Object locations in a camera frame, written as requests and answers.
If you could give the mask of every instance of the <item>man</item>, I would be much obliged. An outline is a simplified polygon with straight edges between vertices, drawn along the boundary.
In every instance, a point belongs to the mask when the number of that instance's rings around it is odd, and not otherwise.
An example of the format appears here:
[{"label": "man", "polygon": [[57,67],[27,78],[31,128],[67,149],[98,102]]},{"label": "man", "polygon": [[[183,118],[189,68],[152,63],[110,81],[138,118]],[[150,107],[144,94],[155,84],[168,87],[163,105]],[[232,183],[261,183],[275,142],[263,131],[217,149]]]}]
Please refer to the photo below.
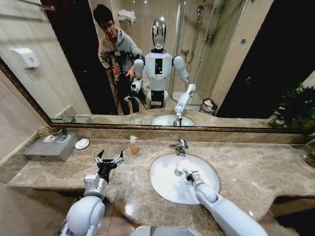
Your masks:
[{"label": "man", "polygon": [[118,99],[124,115],[129,115],[129,105],[124,98],[128,96],[134,77],[133,59],[142,55],[142,51],[124,31],[115,26],[112,12],[104,5],[97,5],[93,16],[104,36],[99,40],[98,58],[105,69],[112,69],[118,87]]}]

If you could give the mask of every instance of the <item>potted plant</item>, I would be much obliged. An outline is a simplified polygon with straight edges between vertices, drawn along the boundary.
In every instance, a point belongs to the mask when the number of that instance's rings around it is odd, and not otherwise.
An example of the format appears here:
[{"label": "potted plant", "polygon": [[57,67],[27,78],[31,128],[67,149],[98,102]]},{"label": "potted plant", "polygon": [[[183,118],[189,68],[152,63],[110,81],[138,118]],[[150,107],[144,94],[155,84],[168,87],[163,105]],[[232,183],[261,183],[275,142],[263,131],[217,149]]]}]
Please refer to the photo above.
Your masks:
[{"label": "potted plant", "polygon": [[300,84],[282,96],[277,103],[274,118],[269,122],[272,127],[307,129],[315,127],[315,87]]}]

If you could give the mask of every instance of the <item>mirror frame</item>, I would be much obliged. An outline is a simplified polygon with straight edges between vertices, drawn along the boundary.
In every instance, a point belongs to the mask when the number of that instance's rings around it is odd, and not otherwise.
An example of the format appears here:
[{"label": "mirror frame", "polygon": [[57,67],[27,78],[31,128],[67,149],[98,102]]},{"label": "mirror frame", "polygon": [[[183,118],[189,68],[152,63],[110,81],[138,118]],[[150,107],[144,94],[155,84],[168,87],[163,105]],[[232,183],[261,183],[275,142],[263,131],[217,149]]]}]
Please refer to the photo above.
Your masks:
[{"label": "mirror frame", "polygon": [[276,134],[312,134],[313,129],[283,129],[283,128],[246,128],[246,127],[214,127],[214,126],[152,126],[152,125],[133,125],[133,124],[83,124],[83,123],[52,123],[48,115],[27,91],[13,71],[8,67],[0,56],[0,69],[11,81],[11,83],[27,99],[31,106],[51,127],[65,128],[97,128],[97,129],[137,129],[137,130],[179,130],[179,131],[216,131],[216,132],[243,132],[243,133],[276,133]]}]

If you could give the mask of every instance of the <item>soap dish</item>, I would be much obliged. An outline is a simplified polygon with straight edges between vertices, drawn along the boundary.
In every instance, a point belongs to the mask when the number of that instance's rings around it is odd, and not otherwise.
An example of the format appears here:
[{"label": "soap dish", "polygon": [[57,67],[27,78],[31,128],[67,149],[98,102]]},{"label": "soap dish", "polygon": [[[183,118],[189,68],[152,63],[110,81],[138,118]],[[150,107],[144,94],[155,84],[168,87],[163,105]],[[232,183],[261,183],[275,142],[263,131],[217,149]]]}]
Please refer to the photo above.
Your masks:
[{"label": "soap dish", "polygon": [[90,141],[88,139],[81,139],[75,144],[76,149],[84,149],[89,145]]}]

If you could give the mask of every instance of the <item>man's glasses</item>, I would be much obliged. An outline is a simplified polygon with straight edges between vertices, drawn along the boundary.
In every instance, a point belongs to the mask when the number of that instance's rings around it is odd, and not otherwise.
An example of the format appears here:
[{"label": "man's glasses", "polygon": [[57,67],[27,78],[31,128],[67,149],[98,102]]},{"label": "man's glasses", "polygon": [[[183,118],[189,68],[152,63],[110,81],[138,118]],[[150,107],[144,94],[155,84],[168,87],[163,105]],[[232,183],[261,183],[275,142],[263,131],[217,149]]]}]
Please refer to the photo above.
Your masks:
[{"label": "man's glasses", "polygon": [[102,30],[106,30],[107,28],[111,28],[113,26],[112,23],[108,23],[106,25],[101,25],[100,27],[102,28]]}]

